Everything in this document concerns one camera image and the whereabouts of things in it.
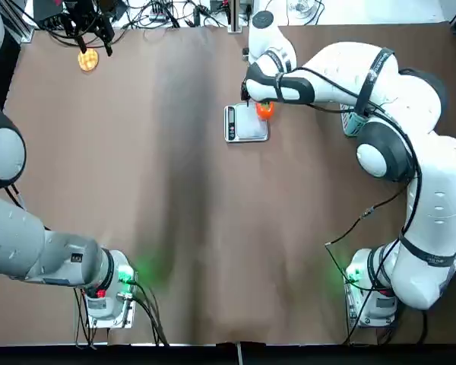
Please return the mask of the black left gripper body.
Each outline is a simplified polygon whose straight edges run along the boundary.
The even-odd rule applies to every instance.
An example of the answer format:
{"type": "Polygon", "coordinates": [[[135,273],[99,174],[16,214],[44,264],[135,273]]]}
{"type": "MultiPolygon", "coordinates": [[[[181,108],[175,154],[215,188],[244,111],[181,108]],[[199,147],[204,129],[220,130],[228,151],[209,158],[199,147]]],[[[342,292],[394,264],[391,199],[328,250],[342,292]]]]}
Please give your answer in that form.
{"type": "Polygon", "coordinates": [[[74,22],[93,21],[99,14],[96,2],[92,0],[64,0],[63,3],[74,22]]]}

